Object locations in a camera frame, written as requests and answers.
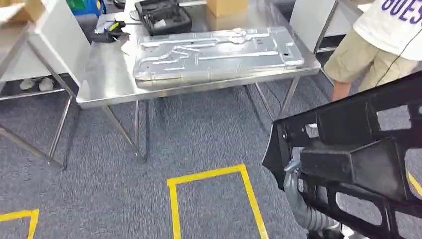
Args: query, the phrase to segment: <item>white shoe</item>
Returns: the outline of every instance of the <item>white shoe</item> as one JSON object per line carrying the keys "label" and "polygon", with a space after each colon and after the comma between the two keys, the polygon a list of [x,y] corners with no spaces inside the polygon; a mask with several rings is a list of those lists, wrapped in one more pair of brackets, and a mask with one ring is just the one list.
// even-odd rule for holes
{"label": "white shoe", "polygon": [[44,77],[39,84],[40,91],[51,91],[54,86],[54,81],[48,77]]}
{"label": "white shoe", "polygon": [[19,84],[20,88],[24,91],[31,89],[35,85],[35,80],[32,78],[23,79]]}

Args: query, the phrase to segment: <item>cardboard box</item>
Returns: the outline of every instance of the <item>cardboard box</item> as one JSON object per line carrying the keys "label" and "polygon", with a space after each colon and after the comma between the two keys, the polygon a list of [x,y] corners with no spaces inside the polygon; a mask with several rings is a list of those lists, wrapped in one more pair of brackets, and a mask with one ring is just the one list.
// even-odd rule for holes
{"label": "cardboard box", "polygon": [[248,0],[207,0],[207,7],[216,17],[244,13],[248,9]]}
{"label": "cardboard box", "polygon": [[45,11],[41,0],[0,0],[0,7],[0,24],[37,22]]}

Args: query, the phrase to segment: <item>blue object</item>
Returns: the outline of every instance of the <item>blue object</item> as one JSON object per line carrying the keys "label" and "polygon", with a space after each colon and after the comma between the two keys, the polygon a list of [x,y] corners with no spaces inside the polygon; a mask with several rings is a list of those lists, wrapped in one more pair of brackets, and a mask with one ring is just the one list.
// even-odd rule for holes
{"label": "blue object", "polygon": [[99,17],[101,13],[106,13],[105,6],[103,0],[85,0],[85,9],[73,10],[72,13],[74,16],[95,14]]}

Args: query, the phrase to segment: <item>black case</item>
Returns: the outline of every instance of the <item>black case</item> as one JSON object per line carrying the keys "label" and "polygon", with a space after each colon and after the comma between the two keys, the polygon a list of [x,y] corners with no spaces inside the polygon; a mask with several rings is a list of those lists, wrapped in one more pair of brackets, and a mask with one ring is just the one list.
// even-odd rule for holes
{"label": "black case", "polygon": [[[190,32],[192,19],[188,12],[174,0],[146,0],[135,4],[139,19],[151,36]],[[164,19],[166,26],[155,28]]]}

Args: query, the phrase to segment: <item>metal panel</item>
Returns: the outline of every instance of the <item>metal panel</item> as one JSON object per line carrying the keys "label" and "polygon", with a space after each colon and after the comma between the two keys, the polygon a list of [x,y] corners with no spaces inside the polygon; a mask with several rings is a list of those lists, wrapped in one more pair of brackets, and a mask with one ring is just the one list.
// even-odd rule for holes
{"label": "metal panel", "polygon": [[237,28],[143,38],[133,74],[138,81],[215,81],[303,63],[286,28]]}

